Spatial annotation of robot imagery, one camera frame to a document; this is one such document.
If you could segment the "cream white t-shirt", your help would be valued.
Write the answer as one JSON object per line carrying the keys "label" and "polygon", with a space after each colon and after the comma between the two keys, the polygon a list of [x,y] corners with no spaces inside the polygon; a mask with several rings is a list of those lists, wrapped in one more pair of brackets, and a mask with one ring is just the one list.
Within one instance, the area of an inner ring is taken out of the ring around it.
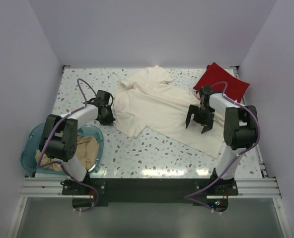
{"label": "cream white t-shirt", "polygon": [[217,114],[213,128],[205,133],[196,122],[187,126],[189,106],[198,107],[200,101],[172,82],[170,74],[159,66],[120,80],[113,103],[114,127],[132,138],[148,127],[216,159],[223,144],[223,116]]}

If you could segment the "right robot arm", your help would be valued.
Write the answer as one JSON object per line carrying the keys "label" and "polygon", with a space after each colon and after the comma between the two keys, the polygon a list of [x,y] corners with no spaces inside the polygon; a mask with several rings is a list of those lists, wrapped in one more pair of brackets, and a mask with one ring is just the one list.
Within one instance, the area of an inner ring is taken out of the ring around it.
{"label": "right robot arm", "polygon": [[190,105],[185,124],[191,120],[199,123],[205,133],[213,129],[214,116],[224,116],[223,139],[226,144],[222,158],[215,168],[216,179],[209,183],[210,191],[220,195],[227,189],[225,180],[233,179],[242,156],[251,150],[260,139],[257,110],[231,99],[224,92],[213,91],[203,86],[200,91],[200,105]]}

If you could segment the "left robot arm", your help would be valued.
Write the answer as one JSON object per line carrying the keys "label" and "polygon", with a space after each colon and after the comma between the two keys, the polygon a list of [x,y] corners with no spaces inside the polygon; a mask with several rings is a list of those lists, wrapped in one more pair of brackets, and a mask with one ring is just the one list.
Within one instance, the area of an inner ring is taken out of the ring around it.
{"label": "left robot arm", "polygon": [[57,164],[68,178],[75,180],[74,190],[87,194],[91,189],[91,182],[85,179],[88,171],[76,156],[78,129],[92,120],[99,121],[101,125],[112,125],[115,120],[113,102],[111,93],[99,90],[82,107],[65,115],[47,116],[39,144],[41,154],[37,167]]}

